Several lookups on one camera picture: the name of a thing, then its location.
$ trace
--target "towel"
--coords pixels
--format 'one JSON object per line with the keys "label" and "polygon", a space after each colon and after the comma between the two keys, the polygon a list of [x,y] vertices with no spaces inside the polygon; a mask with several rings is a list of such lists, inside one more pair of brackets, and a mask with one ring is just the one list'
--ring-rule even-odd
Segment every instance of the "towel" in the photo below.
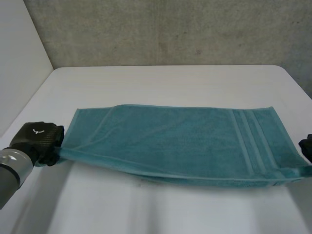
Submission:
{"label": "towel", "polygon": [[266,187],[312,175],[273,107],[78,109],[60,156],[192,186]]}

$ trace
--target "concrete wall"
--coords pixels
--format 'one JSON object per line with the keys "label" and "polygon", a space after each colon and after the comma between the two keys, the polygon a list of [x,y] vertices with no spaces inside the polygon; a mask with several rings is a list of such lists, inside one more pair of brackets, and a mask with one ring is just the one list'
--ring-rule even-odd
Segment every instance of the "concrete wall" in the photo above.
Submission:
{"label": "concrete wall", "polygon": [[0,0],[0,137],[53,68],[22,0]]}
{"label": "concrete wall", "polygon": [[312,97],[311,0],[25,0],[54,68],[275,64]]}

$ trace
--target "white table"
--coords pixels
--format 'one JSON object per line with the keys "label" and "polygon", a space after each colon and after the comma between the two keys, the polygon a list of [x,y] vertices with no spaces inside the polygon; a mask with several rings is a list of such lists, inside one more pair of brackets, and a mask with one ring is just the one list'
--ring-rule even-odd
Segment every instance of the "white table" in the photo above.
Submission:
{"label": "white table", "polygon": [[[67,129],[77,108],[118,104],[273,106],[296,146],[312,133],[311,99],[277,66],[78,67],[49,76],[0,147],[25,122]],[[0,232],[305,234],[312,232],[311,196],[309,179],[266,189],[188,188],[66,162],[34,169],[0,211]]]}

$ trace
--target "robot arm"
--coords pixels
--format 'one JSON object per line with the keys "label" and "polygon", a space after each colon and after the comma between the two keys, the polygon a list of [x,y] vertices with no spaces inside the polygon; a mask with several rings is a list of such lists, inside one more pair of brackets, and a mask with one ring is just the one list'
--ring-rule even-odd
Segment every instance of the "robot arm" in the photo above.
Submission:
{"label": "robot arm", "polygon": [[56,147],[64,139],[64,127],[53,123],[26,123],[0,151],[0,209],[19,189],[36,163],[54,165],[59,160]]}

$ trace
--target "gray wall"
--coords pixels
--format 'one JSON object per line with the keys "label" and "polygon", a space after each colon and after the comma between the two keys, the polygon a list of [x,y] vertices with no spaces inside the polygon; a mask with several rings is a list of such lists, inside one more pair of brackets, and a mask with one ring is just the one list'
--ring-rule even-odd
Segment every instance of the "gray wall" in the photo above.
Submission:
{"label": "gray wall", "polygon": [[275,64],[312,97],[311,0],[25,0],[54,68]]}

